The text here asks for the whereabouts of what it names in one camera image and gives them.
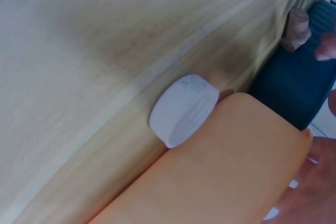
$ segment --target white round object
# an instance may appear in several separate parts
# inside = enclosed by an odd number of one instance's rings
[[[191,137],[213,111],[219,91],[196,74],[172,84],[156,102],[149,124],[168,148]]]

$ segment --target light wood grain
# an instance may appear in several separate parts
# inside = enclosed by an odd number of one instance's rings
[[[169,83],[244,89],[313,1],[0,0],[0,223],[90,220],[165,152]]]

